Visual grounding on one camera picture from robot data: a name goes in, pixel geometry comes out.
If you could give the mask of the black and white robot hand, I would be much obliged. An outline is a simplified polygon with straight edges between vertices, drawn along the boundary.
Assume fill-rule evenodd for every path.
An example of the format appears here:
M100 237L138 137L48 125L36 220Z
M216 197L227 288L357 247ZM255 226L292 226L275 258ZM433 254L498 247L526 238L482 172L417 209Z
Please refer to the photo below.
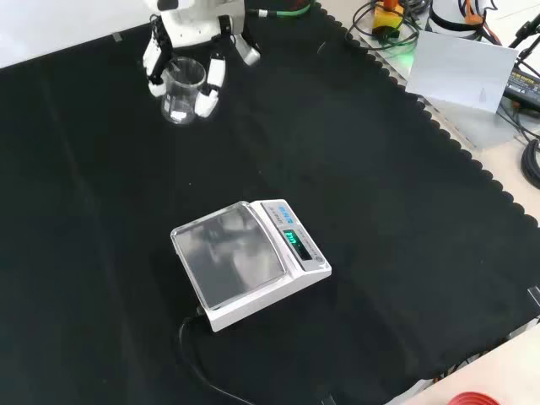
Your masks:
M255 65L260 48L252 38L243 1L148 1L154 12L143 54L148 88L165 95L165 68L180 51L219 46L230 41L244 64Z

